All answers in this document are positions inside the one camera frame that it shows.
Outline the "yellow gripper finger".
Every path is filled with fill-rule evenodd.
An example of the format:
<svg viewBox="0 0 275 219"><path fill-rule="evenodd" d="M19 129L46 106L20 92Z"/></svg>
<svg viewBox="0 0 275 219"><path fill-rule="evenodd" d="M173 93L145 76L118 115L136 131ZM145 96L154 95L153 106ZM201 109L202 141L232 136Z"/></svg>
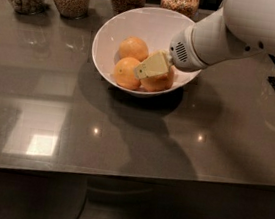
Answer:
<svg viewBox="0 0 275 219"><path fill-rule="evenodd" d="M135 67L134 74L141 80L168 73L173 65L171 58L171 55L164 50L155 51Z"/></svg>

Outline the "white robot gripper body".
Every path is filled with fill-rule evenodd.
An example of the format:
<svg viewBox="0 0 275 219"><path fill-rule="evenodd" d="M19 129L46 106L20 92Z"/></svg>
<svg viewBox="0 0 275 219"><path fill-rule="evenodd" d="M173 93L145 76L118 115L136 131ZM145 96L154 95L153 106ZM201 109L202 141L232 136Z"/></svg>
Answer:
<svg viewBox="0 0 275 219"><path fill-rule="evenodd" d="M259 49L235 37L227 28L223 16L223 9L220 8L172 38L169 54L176 68L195 72L223 61L260 53Z"/></svg>

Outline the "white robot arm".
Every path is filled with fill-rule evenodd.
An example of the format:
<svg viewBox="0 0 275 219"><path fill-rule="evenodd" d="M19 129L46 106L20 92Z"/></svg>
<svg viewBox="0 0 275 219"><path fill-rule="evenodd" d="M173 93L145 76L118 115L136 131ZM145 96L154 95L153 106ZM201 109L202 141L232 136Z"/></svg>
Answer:
<svg viewBox="0 0 275 219"><path fill-rule="evenodd" d="M223 6L171 39L169 50L149 55L135 69L139 79L172 66L192 72L260 52L275 56L275 0L223 0Z"/></svg>

